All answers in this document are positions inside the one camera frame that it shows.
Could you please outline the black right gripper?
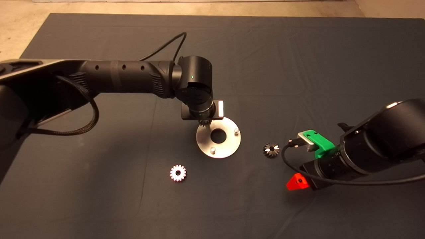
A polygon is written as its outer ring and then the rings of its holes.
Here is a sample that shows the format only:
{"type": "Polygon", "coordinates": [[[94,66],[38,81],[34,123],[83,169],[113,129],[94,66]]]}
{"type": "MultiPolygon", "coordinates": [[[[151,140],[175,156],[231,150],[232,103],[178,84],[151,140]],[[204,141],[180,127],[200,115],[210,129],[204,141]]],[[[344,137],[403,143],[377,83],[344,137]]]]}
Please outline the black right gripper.
{"type": "MultiPolygon", "coordinates": [[[[303,163],[302,171],[330,180],[349,180],[349,167],[344,164],[339,149],[332,149],[319,159],[303,163]]],[[[295,173],[286,183],[289,191],[308,189],[310,183],[301,173],[295,173]]]]}

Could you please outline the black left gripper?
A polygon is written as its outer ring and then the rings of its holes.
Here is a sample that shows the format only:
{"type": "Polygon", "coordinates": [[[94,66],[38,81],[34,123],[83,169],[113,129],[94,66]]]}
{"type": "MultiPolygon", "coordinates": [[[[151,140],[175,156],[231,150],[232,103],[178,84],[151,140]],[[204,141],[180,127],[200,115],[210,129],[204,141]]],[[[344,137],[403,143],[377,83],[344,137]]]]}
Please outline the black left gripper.
{"type": "Polygon", "coordinates": [[[219,120],[224,117],[224,101],[214,99],[205,110],[190,109],[186,104],[181,104],[181,118],[183,120],[219,120]]]}

